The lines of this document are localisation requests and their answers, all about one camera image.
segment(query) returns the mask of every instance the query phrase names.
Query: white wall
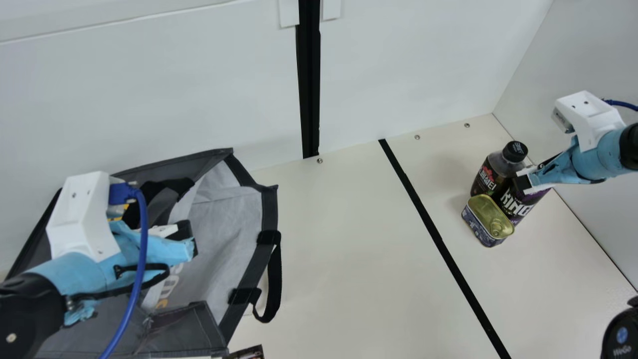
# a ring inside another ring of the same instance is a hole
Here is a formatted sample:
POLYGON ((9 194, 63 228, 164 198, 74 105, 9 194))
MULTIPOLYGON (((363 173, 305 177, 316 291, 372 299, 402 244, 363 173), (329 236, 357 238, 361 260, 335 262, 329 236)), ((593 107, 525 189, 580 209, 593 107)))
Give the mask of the white wall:
POLYGON ((238 0, 2 0, 0 41, 238 0))
POLYGON ((344 0, 320 28, 320 151, 492 112, 551 3, 344 0))
POLYGON ((302 155, 294 28, 232 2, 0 45, 0 272, 65 177, 235 147, 302 155))
MULTIPOLYGON (((569 135, 550 119, 555 99, 581 90, 638 103, 638 2, 555 0, 494 114, 536 163, 569 135)), ((619 109, 626 123, 635 112, 619 109)), ((638 174, 556 189, 634 287, 638 286, 638 174)))

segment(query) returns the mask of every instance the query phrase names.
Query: metal screw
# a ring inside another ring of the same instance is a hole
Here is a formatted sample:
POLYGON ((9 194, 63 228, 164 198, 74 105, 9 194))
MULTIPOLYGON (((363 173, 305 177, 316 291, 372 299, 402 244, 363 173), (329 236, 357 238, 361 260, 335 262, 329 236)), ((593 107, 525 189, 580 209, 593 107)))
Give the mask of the metal screw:
POLYGON ((73 310, 74 305, 73 305, 73 300, 72 300, 71 298, 68 298, 68 299, 66 300, 66 308, 67 308, 69 311, 72 311, 72 310, 73 310))

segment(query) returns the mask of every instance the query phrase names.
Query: bag handle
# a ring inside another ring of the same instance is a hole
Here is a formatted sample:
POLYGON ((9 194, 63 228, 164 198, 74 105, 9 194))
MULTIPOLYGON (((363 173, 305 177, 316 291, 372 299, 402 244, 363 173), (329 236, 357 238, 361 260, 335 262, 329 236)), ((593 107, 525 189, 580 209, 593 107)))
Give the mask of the bag handle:
POLYGON ((275 245, 268 262, 268 297, 262 316, 257 312, 256 301, 252 303, 255 318, 262 323, 269 323, 281 305, 281 233, 262 231, 257 237, 257 245, 275 245))
POLYGON ((275 245, 268 262, 268 297, 266 299, 266 309, 260 316, 257 312, 257 301, 262 294, 262 290, 254 288, 233 289, 228 298, 230 305, 253 305, 253 315, 255 319, 262 323, 269 323, 277 314, 281 305, 281 233, 279 231, 262 231, 257 237, 257 245, 275 245))
MULTIPOLYGON (((165 179, 164 181, 146 181, 141 187, 140 190, 144 194, 144 198, 146 199, 146 203, 149 205, 151 201, 157 196, 164 188, 168 188, 177 193, 177 200, 179 201, 186 192, 188 192, 191 187, 195 185, 192 179, 184 177, 184 178, 176 178, 176 179, 165 179)), ((140 226, 140 205, 137 202, 131 203, 128 206, 126 212, 122 216, 122 220, 129 228, 138 228, 140 226)))

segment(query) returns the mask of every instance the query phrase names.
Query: blue cable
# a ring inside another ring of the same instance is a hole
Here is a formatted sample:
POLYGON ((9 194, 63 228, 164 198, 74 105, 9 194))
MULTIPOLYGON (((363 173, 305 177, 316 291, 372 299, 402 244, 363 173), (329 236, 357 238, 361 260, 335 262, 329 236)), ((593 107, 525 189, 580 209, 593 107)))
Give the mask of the blue cable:
POLYGON ((638 112, 638 106, 632 105, 631 103, 628 103, 628 102, 616 101, 616 100, 603 100, 603 101, 607 102, 609 105, 612 105, 612 106, 626 107, 628 109, 632 109, 638 112))
POLYGON ((131 321, 131 316, 133 315, 133 310, 135 309, 135 305, 137 304, 137 300, 140 297, 140 292, 142 290, 142 283, 144 282, 144 271, 146 268, 146 250, 149 242, 149 219, 148 213, 146 210, 146 199, 144 198, 144 194, 137 188, 131 188, 131 195, 135 196, 137 199, 137 203, 140 205, 140 224, 142 227, 141 236, 140 236, 140 257, 137 261, 137 271, 135 272, 135 282, 133 283, 133 291, 131 292, 131 298, 128 300, 128 306, 126 307, 126 311, 124 312, 124 317, 122 317, 122 321, 120 322, 115 335, 113 335, 113 339, 108 343, 106 349, 102 355, 100 355, 100 359, 107 359, 115 350, 117 343, 119 343, 122 336, 124 336, 124 331, 128 326, 128 323, 131 321))

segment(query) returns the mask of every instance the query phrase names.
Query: white table surface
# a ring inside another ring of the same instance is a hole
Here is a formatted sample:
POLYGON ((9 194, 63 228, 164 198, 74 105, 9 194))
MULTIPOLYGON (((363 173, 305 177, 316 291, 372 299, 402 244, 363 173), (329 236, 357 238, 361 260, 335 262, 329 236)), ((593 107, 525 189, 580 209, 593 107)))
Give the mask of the white table surface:
POLYGON ((380 145, 322 158, 252 173, 280 185, 283 298, 271 323, 239 323, 231 351, 497 358, 380 145))
POLYGON ((493 248, 461 219, 480 165, 508 141, 492 115, 388 139, 512 358, 599 358, 635 291, 556 192, 493 248))

